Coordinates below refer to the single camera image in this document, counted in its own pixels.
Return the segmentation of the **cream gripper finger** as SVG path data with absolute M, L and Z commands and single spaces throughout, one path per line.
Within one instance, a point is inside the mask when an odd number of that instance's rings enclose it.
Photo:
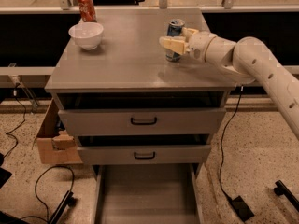
M 170 49 L 179 55 L 184 55 L 189 51 L 189 44 L 183 36 L 162 36 L 159 38 L 159 43 L 163 48 Z
M 191 36 L 195 35 L 198 33 L 198 30 L 197 29 L 193 29 L 193 28 L 186 28 L 186 27 L 183 27 L 182 28 L 182 35 L 186 38 L 190 38 Z

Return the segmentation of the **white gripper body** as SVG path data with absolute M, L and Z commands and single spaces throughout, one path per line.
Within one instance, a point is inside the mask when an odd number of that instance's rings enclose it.
M 189 54 L 198 61 L 203 61 L 211 41 L 216 37 L 210 32 L 199 32 L 189 38 Z

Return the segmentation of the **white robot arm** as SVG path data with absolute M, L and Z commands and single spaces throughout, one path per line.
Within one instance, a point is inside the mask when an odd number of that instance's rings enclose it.
M 179 36 L 162 36 L 159 43 L 179 55 L 189 54 L 214 65 L 239 85 L 258 81 L 299 138 L 299 80 L 282 66 L 271 50 L 255 37 L 237 42 L 207 31 L 184 28 Z

